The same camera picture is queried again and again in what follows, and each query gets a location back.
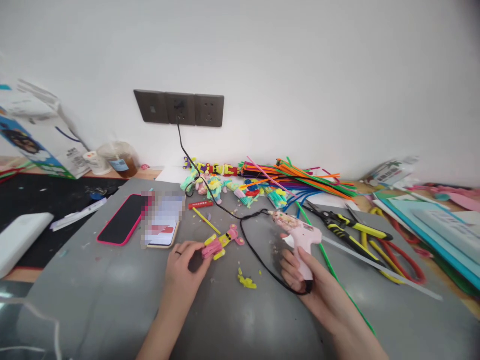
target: glue gun cord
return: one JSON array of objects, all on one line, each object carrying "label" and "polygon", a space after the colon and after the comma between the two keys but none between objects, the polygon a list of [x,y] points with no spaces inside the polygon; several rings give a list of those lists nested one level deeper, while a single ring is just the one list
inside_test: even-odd
[{"label": "glue gun cord", "polygon": [[[184,148],[184,145],[182,143],[182,133],[180,132],[180,124],[179,124],[179,121],[177,119],[177,122],[176,122],[176,126],[178,127],[178,136],[180,137],[180,147],[181,149],[183,150],[183,152],[185,153],[185,156],[187,157],[187,159],[190,161],[190,164],[195,164],[192,159],[190,158],[190,155],[188,154],[188,152],[185,150]],[[253,254],[256,256],[256,258],[258,259],[258,261],[260,262],[260,264],[263,265],[263,267],[270,273],[271,276],[273,276],[273,278],[280,284],[282,285],[285,289],[287,289],[289,292],[295,294],[295,295],[298,295],[298,296],[304,296],[304,295],[308,295],[308,292],[297,292],[295,290],[293,290],[290,286],[288,286],[282,279],[280,279],[277,275],[275,275],[268,267],[267,265],[265,265],[264,261],[262,260],[262,258],[260,257],[260,255],[255,251],[254,247],[252,246],[252,244],[250,244],[250,241],[248,240],[247,238],[247,234],[245,233],[245,230],[244,230],[244,226],[243,226],[243,221],[244,220],[248,220],[248,219],[251,219],[251,218],[255,218],[261,214],[266,214],[268,216],[270,216],[270,214],[268,213],[268,209],[262,209],[258,212],[255,212],[253,213],[252,215],[246,215],[244,217],[238,217],[234,214],[232,214],[230,211],[228,211],[226,208],[224,208],[223,206],[219,205],[217,203],[217,201],[215,200],[215,197],[214,197],[214,193],[212,192],[212,190],[210,190],[210,187],[207,183],[207,181],[200,176],[200,171],[198,168],[195,167],[195,170],[196,172],[198,173],[198,176],[195,178],[195,181],[197,181],[199,178],[203,180],[203,182],[205,183],[205,186],[206,188],[208,189],[208,191],[210,192],[211,194],[211,199],[213,200],[213,202],[215,203],[215,205],[217,205],[220,209],[222,209],[224,212],[226,212],[228,215],[230,216],[233,216],[235,219],[237,220],[240,220],[240,229],[241,229],[241,232],[243,233],[243,236],[245,237],[245,242],[247,243],[248,247],[250,248],[250,250],[253,252]]]}]

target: cardboard box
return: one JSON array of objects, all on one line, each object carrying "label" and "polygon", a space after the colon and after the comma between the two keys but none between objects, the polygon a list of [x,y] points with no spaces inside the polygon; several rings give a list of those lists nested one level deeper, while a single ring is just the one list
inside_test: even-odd
[{"label": "cardboard box", "polygon": [[79,179],[90,171],[83,158],[88,151],[59,108],[55,95],[19,79],[16,89],[0,89],[0,134],[45,173]]},{"label": "cardboard box", "polygon": [[79,179],[90,171],[87,149],[58,115],[45,120],[0,114],[0,134],[46,174]]}]

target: hot glue gun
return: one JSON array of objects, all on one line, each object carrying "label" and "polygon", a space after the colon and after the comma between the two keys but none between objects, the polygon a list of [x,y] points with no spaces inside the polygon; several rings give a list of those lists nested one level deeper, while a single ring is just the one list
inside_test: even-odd
[{"label": "hot glue gun", "polygon": [[311,293],[314,277],[312,271],[304,263],[300,254],[299,247],[302,247],[307,253],[312,253],[312,244],[320,244],[322,242],[322,232],[307,223],[300,221],[296,217],[287,215],[281,211],[269,211],[273,221],[290,234],[293,238],[293,254],[300,262],[300,274],[306,283],[306,292]]}]

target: wall switch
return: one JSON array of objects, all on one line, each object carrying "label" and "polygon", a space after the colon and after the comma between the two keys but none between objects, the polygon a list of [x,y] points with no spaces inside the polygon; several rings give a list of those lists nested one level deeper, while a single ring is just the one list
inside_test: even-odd
[{"label": "wall switch", "polygon": [[167,102],[164,92],[133,90],[140,108],[141,117],[146,123],[169,124]]},{"label": "wall switch", "polygon": [[224,102],[225,96],[196,94],[196,125],[221,128],[224,121]]},{"label": "wall switch", "polygon": [[166,109],[170,124],[195,126],[195,96],[193,94],[167,92]]}]

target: woman's left hand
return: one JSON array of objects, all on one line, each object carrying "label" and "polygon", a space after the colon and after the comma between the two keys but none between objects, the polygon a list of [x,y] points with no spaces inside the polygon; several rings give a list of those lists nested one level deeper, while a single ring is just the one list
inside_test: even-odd
[{"label": "woman's left hand", "polygon": [[166,265],[162,307],[178,309],[187,316],[213,260],[212,256],[204,259],[197,272],[189,270],[189,263],[195,252],[204,247],[202,242],[194,241],[185,241],[173,247]]}]

